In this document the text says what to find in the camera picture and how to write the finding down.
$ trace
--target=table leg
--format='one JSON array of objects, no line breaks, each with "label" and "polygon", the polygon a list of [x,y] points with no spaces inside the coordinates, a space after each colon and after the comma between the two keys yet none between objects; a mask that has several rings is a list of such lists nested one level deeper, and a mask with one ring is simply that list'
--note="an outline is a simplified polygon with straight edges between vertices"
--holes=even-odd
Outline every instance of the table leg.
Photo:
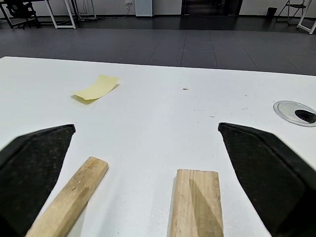
[{"label": "table leg", "polygon": [[314,25],[313,25],[313,27],[312,27],[311,29],[307,28],[306,26],[303,26],[302,23],[303,23],[303,20],[304,20],[305,15],[306,15],[306,12],[307,12],[308,9],[310,8],[311,3],[312,3],[312,0],[310,0],[310,1],[308,2],[307,6],[306,6],[306,9],[305,9],[305,11],[304,11],[304,13],[303,13],[303,15],[302,15],[302,17],[301,17],[299,23],[297,24],[297,27],[296,27],[296,28],[301,28],[301,29],[303,29],[304,31],[307,31],[310,35],[314,32],[314,30],[315,30],[315,28],[316,28],[316,21],[315,21],[315,23],[314,23]]},{"label": "table leg", "polygon": [[306,9],[305,9],[305,11],[303,12],[303,15],[302,15],[302,17],[301,17],[299,23],[297,24],[297,27],[296,27],[296,28],[299,28],[299,25],[302,24],[302,22],[303,22],[303,20],[304,20],[304,17],[305,17],[305,14],[306,14],[308,8],[310,7],[311,3],[312,3],[312,0],[310,0],[310,1],[308,2],[307,6],[306,6]]},{"label": "table leg", "polygon": [[55,27],[55,29],[57,29],[57,24],[56,24],[56,21],[55,21],[55,17],[54,17],[53,11],[51,10],[50,3],[49,3],[48,0],[45,0],[45,2],[46,2],[46,5],[47,5],[47,9],[48,9],[50,18],[51,18],[51,20],[52,20],[53,23],[54,23],[54,27]]},{"label": "table leg", "polygon": [[71,20],[71,23],[72,23],[72,27],[75,29],[76,25],[75,25],[75,22],[74,22],[74,19],[73,19],[73,15],[71,13],[71,9],[70,9],[68,0],[64,0],[64,3],[66,4],[66,8],[68,10],[68,14],[69,14],[69,17],[70,17],[70,20]]},{"label": "table leg", "polygon": [[56,21],[55,21],[55,17],[54,17],[53,11],[52,11],[52,9],[51,9],[49,0],[45,0],[45,2],[46,2],[46,4],[47,4],[48,12],[49,12],[49,15],[50,15],[50,17],[51,17],[51,20],[52,20],[53,23],[54,23],[55,29],[60,29],[60,28],[73,28],[73,29],[75,29],[75,28],[76,28],[76,25],[75,25],[75,22],[74,22],[74,19],[73,19],[73,15],[72,15],[72,13],[71,13],[71,9],[70,9],[68,0],[64,0],[64,3],[65,3],[65,5],[66,5],[67,11],[68,11],[68,14],[69,14],[69,17],[70,17],[70,21],[71,21],[71,23],[72,23],[71,26],[58,26],[57,23],[56,23]]}]

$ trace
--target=wooden block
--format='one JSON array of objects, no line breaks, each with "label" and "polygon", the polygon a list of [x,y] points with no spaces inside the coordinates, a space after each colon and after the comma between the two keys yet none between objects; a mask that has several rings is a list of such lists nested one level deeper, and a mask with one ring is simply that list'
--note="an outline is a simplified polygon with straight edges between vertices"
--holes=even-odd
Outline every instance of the wooden block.
[{"label": "wooden block", "polygon": [[223,237],[218,173],[179,169],[171,237]]},{"label": "wooden block", "polygon": [[89,157],[47,210],[34,221],[26,236],[66,236],[108,168],[109,166],[105,161]]}]

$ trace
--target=black office chair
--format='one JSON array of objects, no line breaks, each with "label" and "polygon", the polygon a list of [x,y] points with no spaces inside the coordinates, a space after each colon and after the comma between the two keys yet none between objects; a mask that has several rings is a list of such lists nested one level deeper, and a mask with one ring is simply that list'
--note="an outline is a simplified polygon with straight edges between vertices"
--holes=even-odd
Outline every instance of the black office chair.
[{"label": "black office chair", "polygon": [[33,5],[31,2],[24,4],[22,0],[4,0],[7,4],[7,9],[10,12],[10,15],[16,18],[25,18],[26,21],[18,24],[18,26],[26,24],[31,27],[31,23],[35,22],[35,25],[40,26],[38,17],[36,16],[36,11],[34,11]]},{"label": "black office chair", "polygon": [[[301,4],[291,4],[290,0],[288,0],[286,2],[286,4],[284,5],[284,7],[282,8],[281,12],[279,13],[279,15],[276,17],[276,22],[286,22],[288,25],[297,25],[297,23],[291,23],[291,20],[295,17],[296,13],[301,9],[302,10],[302,15],[303,15],[303,11],[304,8],[306,8],[306,6],[304,5],[305,0],[303,0],[303,2]],[[287,19],[286,20],[278,20],[278,18],[280,17],[281,13],[283,12],[283,10],[287,7]],[[296,12],[294,13],[293,16],[290,16],[290,8],[295,8],[297,9]]]}]

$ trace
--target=gray floor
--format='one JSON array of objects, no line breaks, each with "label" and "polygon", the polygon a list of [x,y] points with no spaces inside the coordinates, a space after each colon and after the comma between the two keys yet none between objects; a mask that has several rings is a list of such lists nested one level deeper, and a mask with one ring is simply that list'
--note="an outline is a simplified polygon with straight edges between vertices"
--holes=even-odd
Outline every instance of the gray floor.
[{"label": "gray floor", "polygon": [[0,42],[0,57],[316,75],[316,36],[305,33],[15,29],[1,30]]}]

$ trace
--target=dark floor tile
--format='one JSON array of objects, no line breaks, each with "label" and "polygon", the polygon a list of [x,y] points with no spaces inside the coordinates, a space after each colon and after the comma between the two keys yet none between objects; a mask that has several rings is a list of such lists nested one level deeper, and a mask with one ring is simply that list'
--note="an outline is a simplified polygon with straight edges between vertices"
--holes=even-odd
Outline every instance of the dark floor tile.
[{"label": "dark floor tile", "polygon": [[208,31],[187,31],[181,67],[217,68]]},{"label": "dark floor tile", "polygon": [[219,68],[250,71],[257,69],[232,31],[210,31],[210,35]]},{"label": "dark floor tile", "polygon": [[185,31],[166,31],[148,65],[180,67],[185,34]]},{"label": "dark floor tile", "polygon": [[316,55],[315,57],[285,55],[285,57],[295,67],[302,72],[302,74],[316,75]]},{"label": "dark floor tile", "polygon": [[259,72],[270,72],[270,73],[286,73],[286,74],[304,74],[297,68],[276,68],[276,67],[261,67],[258,70]]},{"label": "dark floor tile", "polygon": [[141,32],[138,35],[138,39],[120,57],[120,62],[127,64],[147,64],[164,33],[162,30]]},{"label": "dark floor tile", "polygon": [[262,32],[234,32],[234,34],[258,69],[295,69],[295,67],[278,52],[275,45],[262,38]]}]

